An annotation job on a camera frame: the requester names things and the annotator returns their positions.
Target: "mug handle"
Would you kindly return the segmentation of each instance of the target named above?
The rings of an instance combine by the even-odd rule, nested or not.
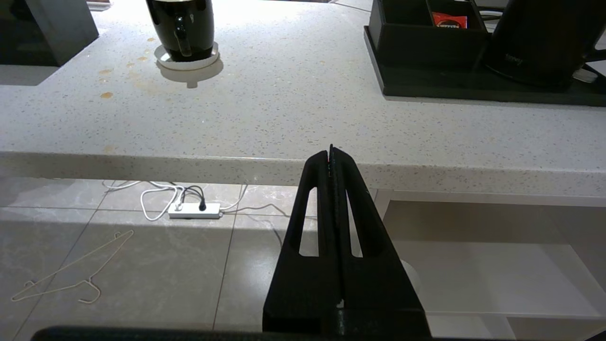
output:
[[[585,57],[585,62],[603,60],[606,60],[606,50],[596,50],[595,48]]]
[[[182,16],[175,17],[175,37],[177,37],[179,50],[183,57],[191,56],[191,46],[187,40],[187,34],[185,34],[185,18]]]

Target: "black object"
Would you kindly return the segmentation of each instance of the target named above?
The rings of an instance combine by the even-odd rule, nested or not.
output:
[[[160,42],[174,61],[208,58],[215,24],[211,0],[147,0]]]
[[[310,190],[318,192],[318,257],[299,254]],[[363,258],[351,254],[347,199]],[[353,159],[331,146],[307,160],[263,307],[263,330],[431,337],[425,312]]]
[[[85,1],[4,2],[0,64],[62,66],[99,36]]]
[[[466,16],[468,28],[436,27],[432,12]],[[374,0],[368,31],[377,60],[391,66],[471,69],[488,41],[473,0]]]
[[[583,68],[598,75],[595,82],[574,80],[566,89],[549,89],[512,81],[482,64],[472,70],[386,65],[375,57],[368,27],[364,35],[384,95],[606,107],[606,78],[589,66]]]
[[[510,0],[484,63],[516,81],[567,87],[585,62],[606,59],[595,49],[604,28],[604,0]]]

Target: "black mug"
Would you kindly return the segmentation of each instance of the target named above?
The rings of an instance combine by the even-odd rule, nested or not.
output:
[[[606,28],[606,0],[510,0],[484,64],[513,80],[566,87],[585,62],[606,59],[595,45]]]
[[[174,61],[210,57],[215,38],[210,0],[147,0],[156,33]]]

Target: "white power strip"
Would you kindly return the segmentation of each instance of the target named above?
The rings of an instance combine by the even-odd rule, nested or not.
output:
[[[170,204],[168,216],[171,219],[219,219],[221,218],[219,203],[206,203],[206,209],[200,211],[199,203],[183,203],[177,210],[177,203]]]

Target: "white speckled countertop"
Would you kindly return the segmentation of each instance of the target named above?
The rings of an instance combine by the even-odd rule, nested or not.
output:
[[[100,38],[39,85],[0,85],[0,175],[294,185],[333,143],[373,188],[606,197],[604,108],[386,99],[367,12],[214,8],[224,68],[197,88],[160,74],[143,0],[94,13]]]

